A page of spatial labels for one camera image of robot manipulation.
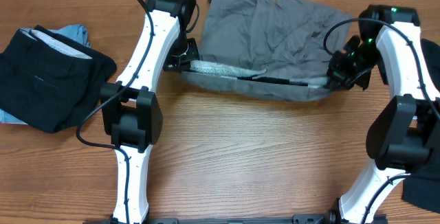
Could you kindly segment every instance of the wire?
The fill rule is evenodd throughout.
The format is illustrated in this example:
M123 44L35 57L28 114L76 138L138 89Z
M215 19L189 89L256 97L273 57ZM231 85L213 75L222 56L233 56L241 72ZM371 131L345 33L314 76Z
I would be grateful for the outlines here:
M124 160L125 160L125 165L126 165L126 178L125 178L125 187L124 187L124 205L125 205L125 214L126 214L126 223L129 224L130 223L130 217L129 217L129 199L128 199L128 192L129 192L129 179L130 179L130 158L127 155L127 153L125 151L123 151L121 148L118 148L116 146L112 146L112 145L106 145L106 144L97 144L97 143L93 143L93 142L88 142L85 139L83 139L81 137L81 129L83 128L84 124L93 116L95 115L97 112L99 112L99 110L101 110L103 107L105 107L106 105L108 105L108 103L114 101L116 98L120 97L129 87L130 85L135 81L136 78L138 78L138 74L140 69L142 68L142 65L144 64L145 58L148 55L150 48L151 48L151 43L153 42L153 37L154 37L154 25L153 25L153 20L151 18L150 12L148 11L148 9L146 8L146 4L143 0L137 0L139 2L139 4L144 8L145 13L150 21L150 27L151 27L151 31L150 31L150 40L148 41L148 45L146 47L146 50L144 52L144 55L142 56L141 61L139 62L139 65L137 66L137 69L135 70L135 72L133 73L133 76L131 77L130 81L121 89L119 90L117 93L115 93L115 95L111 96L108 100L106 100L104 103L102 103L99 107L97 107L96 109L94 109L76 128L76 138L78 138L78 140L88 146L94 146L94 147L98 147L98 148L109 148L109 149L114 149L116 151L119 151L120 153L122 153L122 155L124 155Z
M388 184L392 185L394 180L397 180L397 179L407 179L409 177L410 177L410 175L397 175L397 176L388 178L388 181L385 182L384 184L382 184L382 186L380 186L379 190L377 190L377 192L373 195L373 198L371 198L370 202L366 206L365 213L364 213L364 216L362 217L362 220L361 220L360 224L365 224L366 218L370 214L370 209L373 206L374 201L376 201L376 198L378 198L380 193L382 193L382 191L385 190L385 188L388 186Z
M197 24L197 20L199 20L199 14L200 14L199 4L195 3L195 6L197 7L197 16L195 17L195 21L191 25L191 27L188 30L186 30L186 33L192 32L194 27L195 27L195 25Z
M353 18L353 19L348 19L348 20L341 21L338 24L334 25L325 34L324 42L323 42L324 43L324 50L328 54L333 55L333 53L330 52L329 49L327 48L327 39L328 39L330 33L332 31L334 31L336 28L340 27L341 25L344 25L344 24L347 24L347 23L352 23L352 22L355 22L355 21L368 21L368 22L374 22L374 23L379 23L381 25L385 25L386 27L389 27L390 29L392 29L393 31L398 33L406 41L407 46L409 46L411 48L411 52L414 55L415 64L416 64L416 68L417 68L417 75L419 76L419 83L420 83L421 93L423 94L423 97L425 98L425 100L428 101L428 104L429 104L429 106L430 106L434 116L437 118L437 121L440 122L440 113L438 112L437 108L435 108L434 103L431 101L431 99L429 98L428 92L426 91L424 77L423 77L422 72L421 72L421 65L420 65L419 56L417 55L417 52L416 52L415 47L413 45L413 42L401 30L397 29L396 27L393 27L391 24L388 24L385 21L379 21L379 20L376 20L376 19L371 19L371 18Z

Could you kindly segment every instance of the black garment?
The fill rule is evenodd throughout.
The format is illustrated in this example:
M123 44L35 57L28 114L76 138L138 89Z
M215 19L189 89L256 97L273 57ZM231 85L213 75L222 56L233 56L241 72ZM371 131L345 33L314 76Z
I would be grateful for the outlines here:
M432 41L422 39L421 49L430 77L440 90L440 47ZM422 167L414 176L427 179L404 180L402 199L425 210L440 213L440 156L435 157L430 165Z
M95 107L113 60L41 26L36 30L92 57L64 55L38 37L17 31L0 55L0 109L42 131L78 125Z

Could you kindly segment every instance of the black cable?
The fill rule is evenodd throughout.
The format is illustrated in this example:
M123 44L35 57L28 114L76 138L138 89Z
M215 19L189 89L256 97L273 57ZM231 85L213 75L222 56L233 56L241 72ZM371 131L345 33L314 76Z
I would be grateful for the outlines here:
M144 55L142 56L141 61L139 62L139 65L137 66L137 69L135 70L135 72L133 73L133 76L131 77L130 81L121 89L119 90L115 95L111 96L107 101L105 101L104 103L102 103L99 107L97 107L96 109L94 109L76 128L76 138L78 138L78 140L88 146L94 146L94 147L98 147L98 148L109 148L109 149L114 149L116 151L119 151L120 153L122 153L124 155L124 160L125 160L125 165L126 165L126 178L125 178L125 189L124 189L124 205L125 205L125 214L126 214L126 222L129 224L130 223L130 217L129 217L129 199L128 199L128 192L129 192L129 179L130 179L130 158L127 155L127 153L125 151L123 151L121 148L118 148L116 146L112 146L112 145L106 145L106 144L97 144L97 143L93 143L93 142L88 142L85 139L83 139L81 137L81 129L83 128L84 124L93 116L95 115L97 112L99 112L99 110L101 110L103 107L105 107L108 103L114 101L116 98L120 97L129 87L130 85L134 82L134 80L136 78L138 78L138 74L140 69L142 68L142 65L144 64L145 58L148 55L149 51L150 51L150 47L151 47L151 43L153 42L153 37L154 37L154 25L153 25L153 20L151 18L150 12L147 10L146 8L146 4L143 0L137 0L139 2L139 4L144 8L145 13L150 21L150 27L151 27L151 31L150 31L150 40L148 41L148 45L146 47L146 50L144 52Z
M186 30L186 33L190 33L193 31L195 25L197 24L197 20L199 19L199 14L200 14L199 4L195 3L195 6L197 7L197 16L195 17L195 21L191 25L190 29Z
M330 28L330 30L325 34L324 37L324 49L325 51L330 54L333 55L332 52L329 51L329 49L327 48L327 39L330 35L330 33L332 31L334 31L336 28L340 27L341 25L347 24L347 23L352 23L355 21L369 21L369 22L374 22L374 23L379 23L381 25L385 25L386 27L389 27L390 29L392 29L393 31L395 31L396 33L398 33L405 41L407 46L409 46L411 48L411 52L414 55L414 59L415 59L415 64L416 64L416 68L417 68L417 75L419 76L419 83L420 83L420 90L421 93L423 94L423 97L425 98L426 101L428 101L428 104L432 110L432 112L434 113L434 116L437 118L438 122L440 122L440 113L438 112L437 108L435 108L434 103L431 101L431 99L429 98L428 92L426 91L426 86L425 86L425 82L424 82L424 78L421 72L421 65L420 65L420 60L419 60L419 56L417 55L417 52L415 50L415 47L413 45L413 42L411 40L409 40L409 38L399 29L397 29L396 27L393 27L391 24L388 24L385 21L379 21L379 20L375 20L375 19L371 19L371 18L353 18L353 19L348 19L345 21L341 21L338 24L334 25L332 28Z
M393 184L394 180L407 179L409 177L410 177L410 175L397 175L397 176L389 178L387 182L385 182L382 186L380 186L379 190L377 190L377 192L373 195L373 198L371 198L370 202L368 203L367 207L365 208L365 213L364 213L364 216L362 217L360 224L365 224L366 217L370 214L371 206L373 206L374 201L376 201L376 198L378 198L380 193L382 193L382 191L385 190L385 188L388 186L388 184Z

